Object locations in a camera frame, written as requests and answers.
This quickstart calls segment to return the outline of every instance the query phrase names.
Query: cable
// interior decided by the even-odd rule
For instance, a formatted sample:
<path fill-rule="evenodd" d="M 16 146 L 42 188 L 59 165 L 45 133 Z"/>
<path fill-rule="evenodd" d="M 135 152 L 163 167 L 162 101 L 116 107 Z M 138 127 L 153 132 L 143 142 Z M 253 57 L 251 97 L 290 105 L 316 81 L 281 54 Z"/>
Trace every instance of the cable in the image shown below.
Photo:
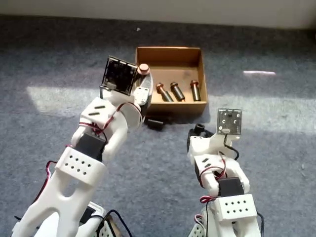
<path fill-rule="evenodd" d="M 203 216 L 200 215 L 200 214 L 195 215 L 195 216 L 194 216 L 194 221 L 195 221 L 197 224 L 199 224 L 199 225 L 204 229 L 203 223 L 202 223 L 201 221 L 199 221 L 198 218 L 203 220 Z"/>
<path fill-rule="evenodd" d="M 200 203 L 208 203 L 210 201 L 214 201 L 217 197 L 212 197 L 208 195 L 203 195 L 199 198 Z"/>
<path fill-rule="evenodd" d="M 108 138 L 105 135 L 105 132 L 96 123 L 80 122 L 79 126 L 86 126 L 92 128 L 92 131 L 95 133 L 95 135 L 99 135 L 100 133 L 102 133 L 106 143 L 108 143 Z"/>
<path fill-rule="evenodd" d="M 229 150 L 234 151 L 236 153 L 236 157 L 234 160 L 237 160 L 239 158 L 239 152 L 235 148 L 226 145 L 226 142 L 227 142 L 227 134 L 225 134 L 225 137 L 224 137 L 224 147 L 228 148 Z"/>
<path fill-rule="evenodd" d="M 122 222 L 122 224 L 124 225 L 126 231 L 128 232 L 129 237 L 133 237 L 132 233 L 130 232 L 130 230 L 129 230 L 129 228 L 127 227 L 126 223 L 124 222 L 123 218 L 120 216 L 120 214 L 118 213 L 118 211 L 116 211 L 116 210 L 114 210 L 114 209 L 108 211 L 108 213 L 102 218 L 102 220 L 101 220 L 101 222 L 100 222 L 100 224 L 99 224 L 99 227 L 98 227 L 98 229 L 97 229 L 97 236 L 99 237 L 101 228 L 103 227 L 102 224 L 104 224 L 104 222 L 106 221 L 106 219 L 109 217 L 109 215 L 110 215 L 112 212 L 114 212 L 114 213 L 118 216 L 119 220 Z"/>
<path fill-rule="evenodd" d="M 35 198 L 34 201 L 32 202 L 32 204 L 33 204 L 34 202 L 36 202 L 37 199 L 39 199 L 40 195 L 42 194 L 44 188 L 46 187 L 46 185 L 47 185 L 47 183 L 48 183 L 48 180 L 50 179 L 51 173 L 50 173 L 50 170 L 49 170 L 49 166 L 50 166 L 50 164 L 52 164 L 52 163 L 56 164 L 57 162 L 56 162 L 56 161 L 53 161 L 53 160 L 49 160 L 49 161 L 47 162 L 47 164 L 46 164 L 46 169 L 45 169 L 45 170 L 46 170 L 46 173 L 47 173 L 46 179 L 45 179 L 44 184 L 43 184 L 43 186 L 41 187 L 39 193 L 37 194 L 36 198 Z"/>
<path fill-rule="evenodd" d="M 98 218 L 100 218 L 101 220 L 103 220 L 103 216 L 101 216 L 101 215 L 92 215 L 92 216 L 90 216 L 89 219 L 91 219 L 91 218 L 93 218 L 93 217 L 98 217 Z"/>
<path fill-rule="evenodd" d="M 257 212 L 257 215 L 261 218 L 261 228 L 260 228 L 260 233 L 261 237 L 264 237 L 264 231 L 265 231 L 265 218 L 263 217 L 262 214 Z"/>
<path fill-rule="evenodd" d="M 121 103 L 120 105 L 118 105 L 116 107 L 116 109 L 114 110 L 114 112 L 112 113 L 112 115 L 110 116 L 110 118 L 106 121 L 106 123 L 104 124 L 104 126 L 102 128 L 100 128 L 97 124 L 95 123 L 87 123 L 87 122 L 80 122 L 79 125 L 83 125 L 83 126 L 88 126 L 88 127 L 91 127 L 92 128 L 92 131 L 96 134 L 96 135 L 99 135 L 100 133 L 102 133 L 106 139 L 106 141 L 108 141 L 105 133 L 104 133 L 104 130 L 109 126 L 110 122 L 114 119 L 114 115 L 119 112 L 121 110 L 121 108 L 124 106 L 124 105 L 130 105 L 132 108 L 134 108 L 138 115 L 139 115 L 139 124 L 138 124 L 138 127 L 140 127 L 140 125 L 142 124 L 142 121 L 143 121 L 143 117 L 142 117 L 142 114 L 141 114 L 141 111 L 139 110 L 139 108 L 131 103 L 131 102 L 125 102 L 125 103 Z"/>
<path fill-rule="evenodd" d="M 206 237 L 208 237 L 208 211 L 207 211 L 207 205 L 209 202 L 206 203 Z"/>
<path fill-rule="evenodd" d="M 221 157 L 222 162 L 223 162 L 223 164 L 224 164 L 224 168 L 219 167 L 219 166 L 209 166 L 209 167 L 205 168 L 205 169 L 199 174 L 199 180 L 201 180 L 202 174 L 204 174 L 206 171 L 208 171 L 209 169 L 212 169 L 212 168 L 218 168 L 218 169 L 221 169 L 221 170 L 222 170 L 222 172 L 221 172 L 217 177 L 215 177 L 216 180 L 220 179 L 224 174 L 226 174 L 226 161 L 225 161 L 225 159 L 223 158 L 223 156 L 224 156 L 225 154 L 222 153 L 222 152 L 218 152 L 217 154 Z"/>

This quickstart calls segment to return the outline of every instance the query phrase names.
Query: metal fastener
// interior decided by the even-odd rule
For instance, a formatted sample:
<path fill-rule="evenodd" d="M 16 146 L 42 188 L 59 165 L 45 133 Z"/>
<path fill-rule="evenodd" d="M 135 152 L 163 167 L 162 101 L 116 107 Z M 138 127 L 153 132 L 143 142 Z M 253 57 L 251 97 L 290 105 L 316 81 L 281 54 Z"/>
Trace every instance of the metal fastener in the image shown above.
<path fill-rule="evenodd" d="M 192 95 L 194 101 L 201 101 L 201 96 L 198 89 L 198 81 L 192 80 L 191 83 Z"/>
<path fill-rule="evenodd" d="M 164 88 L 163 88 L 163 84 L 162 83 L 158 83 L 156 85 L 156 89 L 157 89 L 157 92 L 159 94 L 161 94 L 162 96 L 162 99 L 166 102 L 173 102 L 173 99 L 171 98 L 171 96 L 169 95 L 168 91 L 165 91 Z"/>
<path fill-rule="evenodd" d="M 170 84 L 170 89 L 178 101 L 185 101 L 186 98 L 184 97 L 184 94 L 179 88 L 178 83 L 172 82 Z"/>

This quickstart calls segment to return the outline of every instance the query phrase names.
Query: circuit board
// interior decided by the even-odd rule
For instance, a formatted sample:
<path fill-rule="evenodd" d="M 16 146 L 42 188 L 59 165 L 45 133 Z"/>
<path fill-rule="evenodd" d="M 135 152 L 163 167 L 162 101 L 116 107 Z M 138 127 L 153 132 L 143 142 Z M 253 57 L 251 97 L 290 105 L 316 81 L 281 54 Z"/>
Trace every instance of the circuit board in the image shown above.
<path fill-rule="evenodd" d="M 217 134 L 241 135 L 242 110 L 218 109 Z"/>
<path fill-rule="evenodd" d="M 137 66 L 115 57 L 108 57 L 101 86 L 130 96 Z"/>

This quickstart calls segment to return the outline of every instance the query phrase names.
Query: white wire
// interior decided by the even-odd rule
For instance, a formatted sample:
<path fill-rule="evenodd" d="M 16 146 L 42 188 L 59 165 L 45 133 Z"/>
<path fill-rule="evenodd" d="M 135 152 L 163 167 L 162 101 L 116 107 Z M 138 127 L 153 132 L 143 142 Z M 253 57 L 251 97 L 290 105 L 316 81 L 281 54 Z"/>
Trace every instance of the white wire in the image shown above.
<path fill-rule="evenodd" d="M 195 215 L 195 216 L 194 216 L 194 221 L 195 221 L 197 224 L 199 224 L 199 225 L 204 229 L 204 231 L 205 231 L 205 227 L 204 227 L 203 223 L 202 223 L 201 221 L 199 221 L 198 218 L 203 218 L 202 215 Z"/>

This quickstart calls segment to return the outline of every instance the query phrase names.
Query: screw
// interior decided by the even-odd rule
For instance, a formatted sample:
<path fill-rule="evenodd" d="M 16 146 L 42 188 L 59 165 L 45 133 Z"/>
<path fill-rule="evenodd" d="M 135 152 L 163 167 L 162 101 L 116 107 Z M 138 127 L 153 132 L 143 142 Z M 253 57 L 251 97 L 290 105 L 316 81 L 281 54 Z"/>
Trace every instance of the screw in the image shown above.
<path fill-rule="evenodd" d="M 146 76 L 150 73 L 150 69 L 149 66 L 145 63 L 142 63 L 141 65 L 139 65 L 139 67 L 137 68 L 137 72 L 140 75 Z"/>
<path fill-rule="evenodd" d="M 156 85 L 156 89 L 158 94 L 161 94 L 162 99 L 166 102 L 173 102 L 173 99 L 171 98 L 171 96 L 169 95 L 168 91 L 165 91 L 163 88 L 163 84 L 162 83 L 158 83 Z"/>
<path fill-rule="evenodd" d="M 170 84 L 170 89 L 178 101 L 185 101 L 184 94 L 182 93 L 181 89 L 178 87 L 178 83 L 172 82 Z"/>
<path fill-rule="evenodd" d="M 194 101 L 201 101 L 201 96 L 198 89 L 198 81 L 192 80 L 190 83 L 191 89 L 192 89 L 192 95 Z"/>

